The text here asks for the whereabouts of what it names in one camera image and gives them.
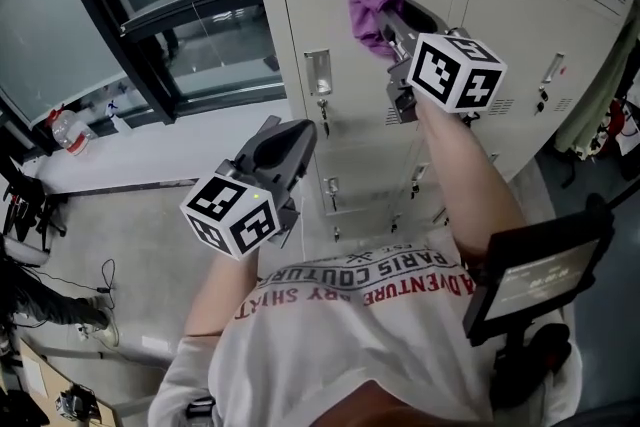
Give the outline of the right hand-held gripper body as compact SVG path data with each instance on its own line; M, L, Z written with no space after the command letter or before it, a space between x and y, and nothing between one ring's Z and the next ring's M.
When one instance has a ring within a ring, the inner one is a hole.
M467 123L489 109L506 75L506 63L493 50L412 0L385 9L397 11L406 24L408 55L394 52L386 87L399 123L417 120L420 96Z

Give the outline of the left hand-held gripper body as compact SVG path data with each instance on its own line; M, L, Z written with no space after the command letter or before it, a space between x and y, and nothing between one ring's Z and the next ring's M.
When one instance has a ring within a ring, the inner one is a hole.
M282 247L300 217L293 190L316 143L316 125L308 119L281 120L270 138L253 135L180 205L197 238L234 260L267 242Z

